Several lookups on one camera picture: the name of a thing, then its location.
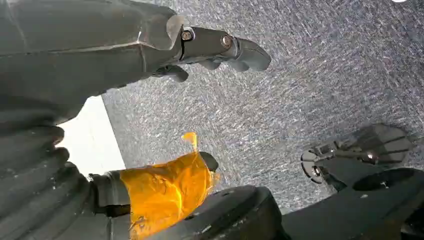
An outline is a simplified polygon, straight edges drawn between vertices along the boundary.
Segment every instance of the black mechanical part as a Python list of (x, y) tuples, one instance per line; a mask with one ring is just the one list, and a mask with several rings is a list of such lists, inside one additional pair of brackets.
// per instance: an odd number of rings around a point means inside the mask
[(281, 213), (265, 187), (241, 186), (210, 195), (186, 219), (149, 240), (284, 240)]
[(412, 147), (412, 142), (403, 130), (375, 124), (365, 127), (351, 136), (311, 147), (303, 152), (300, 160), (304, 173), (313, 182), (321, 184), (326, 181), (330, 185), (338, 185), (333, 176), (322, 172), (325, 170), (317, 166), (318, 161), (343, 158), (381, 168), (391, 168), (403, 163)]
[(199, 63), (214, 70), (222, 62), (228, 62), (236, 71), (244, 72), (248, 69), (264, 71), (271, 63), (271, 57), (253, 41), (201, 27), (187, 27), (184, 32), (191, 38), (184, 35), (189, 40), (181, 42), (182, 55), (178, 64)]
[(217, 160), (208, 152), (201, 151), (199, 152), (201, 158), (203, 159), (204, 163), (206, 164), (207, 168), (211, 172), (215, 172), (218, 167), (220, 166), (217, 162)]
[[(370, 167), (369, 173), (375, 169), (358, 161), (352, 163)], [(423, 204), (424, 172), (410, 168), (359, 177), (353, 186), (282, 216), (269, 190), (243, 186), (209, 196), (185, 220), (148, 239), (421, 239), (417, 237), (421, 236), (424, 225)]]
[(293, 240), (400, 240), (405, 221), (422, 203), (424, 172), (392, 169), (359, 178), (354, 188), (283, 215), (282, 225)]
[(170, 77), (177, 83), (183, 83), (189, 78), (189, 74), (179, 66), (176, 65), (168, 65), (159, 68), (152, 74), (152, 77)]

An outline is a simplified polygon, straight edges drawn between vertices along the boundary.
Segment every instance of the black plastic part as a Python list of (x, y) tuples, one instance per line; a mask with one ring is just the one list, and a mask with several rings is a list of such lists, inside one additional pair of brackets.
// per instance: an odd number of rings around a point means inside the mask
[(273, 240), (283, 234), (281, 213), (264, 187), (241, 186), (210, 195), (185, 220), (149, 240)]
[(204, 162), (206, 163), (206, 166), (209, 169), (209, 171), (215, 172), (218, 169), (218, 167), (220, 166), (218, 164), (217, 160), (210, 153), (207, 153), (205, 151), (201, 151), (200, 156), (204, 160)]
[(168, 76), (177, 83), (183, 83), (189, 78), (189, 74), (179, 66), (168, 65), (159, 68), (153, 75), (153, 77)]
[(221, 40), (228, 33), (225, 31), (191, 27), (193, 40), (184, 41), (181, 63), (197, 63), (213, 58), (228, 50), (221, 44)]
[(415, 169), (378, 172), (354, 186), (283, 215), (284, 230), (293, 240), (400, 240), (405, 221), (424, 203), (424, 172)]

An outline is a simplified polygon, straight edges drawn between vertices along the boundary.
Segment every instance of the screw hole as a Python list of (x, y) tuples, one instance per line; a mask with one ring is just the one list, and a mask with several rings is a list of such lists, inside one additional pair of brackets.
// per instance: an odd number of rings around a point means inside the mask
[(229, 191), (229, 192), (224, 193), (222, 196), (223, 196), (223, 197), (225, 197), (225, 196), (230, 195), (230, 194), (232, 194), (232, 193), (234, 193), (234, 191), (233, 191), (233, 190), (231, 190), (231, 191)]
[(198, 212), (195, 212), (195, 213), (193, 213), (193, 214), (191, 214), (190, 216), (188, 216), (188, 217), (186, 217), (186, 218), (184, 218), (184, 220), (185, 221), (188, 221), (188, 220), (190, 220), (190, 219), (194, 219), (196, 216), (198, 216), (199, 215), (199, 213)]

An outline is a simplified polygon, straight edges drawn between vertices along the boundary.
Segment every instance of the orange tape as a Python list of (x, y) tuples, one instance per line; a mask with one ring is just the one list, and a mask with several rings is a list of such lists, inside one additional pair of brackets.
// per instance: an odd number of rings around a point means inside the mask
[(165, 164), (120, 172), (131, 204), (131, 240), (144, 239), (186, 218), (207, 197), (213, 173), (197, 152), (194, 132), (183, 136), (194, 152)]

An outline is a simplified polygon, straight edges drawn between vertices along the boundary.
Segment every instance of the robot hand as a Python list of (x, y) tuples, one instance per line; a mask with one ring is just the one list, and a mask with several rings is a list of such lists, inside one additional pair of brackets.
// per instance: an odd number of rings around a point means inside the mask
[(187, 27), (181, 32), (181, 56), (177, 62), (160, 67), (154, 77), (169, 76), (184, 82), (189, 74), (177, 65), (198, 63), (208, 70), (227, 62), (238, 72), (266, 70), (271, 57), (253, 41), (237, 38), (224, 31)]

